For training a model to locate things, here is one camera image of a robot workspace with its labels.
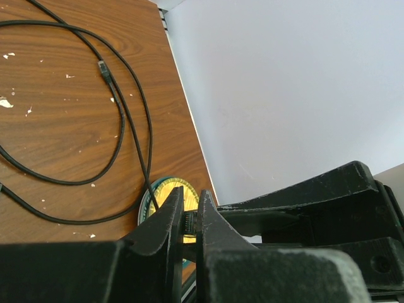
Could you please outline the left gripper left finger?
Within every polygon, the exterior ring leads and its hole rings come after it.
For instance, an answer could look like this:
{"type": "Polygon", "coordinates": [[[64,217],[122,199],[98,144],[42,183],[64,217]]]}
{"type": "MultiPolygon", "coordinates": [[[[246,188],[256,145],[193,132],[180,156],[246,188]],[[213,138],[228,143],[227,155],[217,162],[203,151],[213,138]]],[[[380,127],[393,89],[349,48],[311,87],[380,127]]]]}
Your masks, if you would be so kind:
{"type": "Polygon", "coordinates": [[[180,302],[184,190],[117,241],[4,244],[2,302],[180,302]]]}

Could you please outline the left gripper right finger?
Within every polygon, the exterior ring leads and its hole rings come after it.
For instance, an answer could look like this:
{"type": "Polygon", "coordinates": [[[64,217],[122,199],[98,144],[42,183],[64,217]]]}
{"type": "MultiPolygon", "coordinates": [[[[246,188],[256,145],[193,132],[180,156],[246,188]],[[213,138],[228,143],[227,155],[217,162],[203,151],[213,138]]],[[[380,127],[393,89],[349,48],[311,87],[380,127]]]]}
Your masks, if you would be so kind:
{"type": "Polygon", "coordinates": [[[370,302],[359,267],[332,249],[259,249],[204,190],[196,223],[198,302],[370,302]]]}

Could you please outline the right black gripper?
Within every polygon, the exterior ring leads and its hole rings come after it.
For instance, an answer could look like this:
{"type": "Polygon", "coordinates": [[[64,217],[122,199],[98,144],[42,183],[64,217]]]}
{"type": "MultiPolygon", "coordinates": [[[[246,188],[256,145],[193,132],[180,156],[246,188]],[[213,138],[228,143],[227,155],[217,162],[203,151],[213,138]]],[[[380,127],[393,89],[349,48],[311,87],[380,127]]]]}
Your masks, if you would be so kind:
{"type": "Polygon", "coordinates": [[[333,205],[341,205],[363,193],[374,197],[374,232],[366,240],[341,242],[316,238],[254,245],[269,248],[332,249],[349,255],[359,267],[372,292],[403,291],[403,226],[385,186],[375,181],[367,165],[349,162],[293,186],[254,199],[217,208],[241,234],[265,234],[281,230],[333,205]]]}

